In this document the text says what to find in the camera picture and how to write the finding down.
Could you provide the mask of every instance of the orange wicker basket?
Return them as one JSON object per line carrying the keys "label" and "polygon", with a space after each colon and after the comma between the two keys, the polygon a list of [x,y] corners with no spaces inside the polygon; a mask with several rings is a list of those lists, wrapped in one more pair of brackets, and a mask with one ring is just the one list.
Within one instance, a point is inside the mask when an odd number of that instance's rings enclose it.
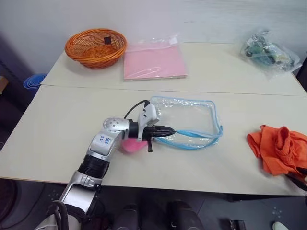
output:
{"label": "orange wicker basket", "polygon": [[72,36],[65,45],[66,54],[90,69],[114,65],[125,52],[125,37],[109,29],[91,29]]}

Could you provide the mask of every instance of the pink sheet in plastic bag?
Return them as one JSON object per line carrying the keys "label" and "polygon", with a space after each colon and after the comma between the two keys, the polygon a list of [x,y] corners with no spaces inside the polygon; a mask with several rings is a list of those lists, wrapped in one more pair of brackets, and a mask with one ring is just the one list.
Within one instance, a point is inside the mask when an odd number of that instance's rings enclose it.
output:
{"label": "pink sheet in plastic bag", "polygon": [[124,80],[184,78],[187,75],[179,46],[125,53]]}

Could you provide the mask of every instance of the plastic bag with electronics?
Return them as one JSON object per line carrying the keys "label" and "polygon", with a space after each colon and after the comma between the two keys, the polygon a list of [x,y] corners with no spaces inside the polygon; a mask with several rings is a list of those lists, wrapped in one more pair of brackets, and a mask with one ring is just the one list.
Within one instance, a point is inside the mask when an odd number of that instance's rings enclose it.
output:
{"label": "plastic bag with electronics", "polygon": [[239,45],[240,56],[257,66],[271,79],[301,67],[300,58],[291,50],[268,40],[268,29],[247,33]]}

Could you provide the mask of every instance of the clear zipper pouch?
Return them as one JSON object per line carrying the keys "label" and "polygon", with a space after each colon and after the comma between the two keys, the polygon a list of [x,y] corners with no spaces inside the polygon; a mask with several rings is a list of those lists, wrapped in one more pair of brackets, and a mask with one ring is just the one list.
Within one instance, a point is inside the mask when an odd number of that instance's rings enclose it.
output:
{"label": "clear zipper pouch", "polygon": [[156,138],[158,142],[196,150],[216,144],[223,134],[213,101],[154,96],[150,102],[160,116],[157,125],[176,130],[171,136]]}

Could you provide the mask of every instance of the orange cloth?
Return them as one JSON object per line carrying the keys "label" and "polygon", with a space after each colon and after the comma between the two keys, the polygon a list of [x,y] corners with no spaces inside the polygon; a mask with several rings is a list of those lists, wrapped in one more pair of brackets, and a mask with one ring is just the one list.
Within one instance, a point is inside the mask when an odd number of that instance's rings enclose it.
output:
{"label": "orange cloth", "polygon": [[296,167],[307,168],[307,136],[287,127],[260,126],[261,132],[248,134],[248,144],[257,158],[262,158],[263,169],[274,176],[295,173],[304,176]]}

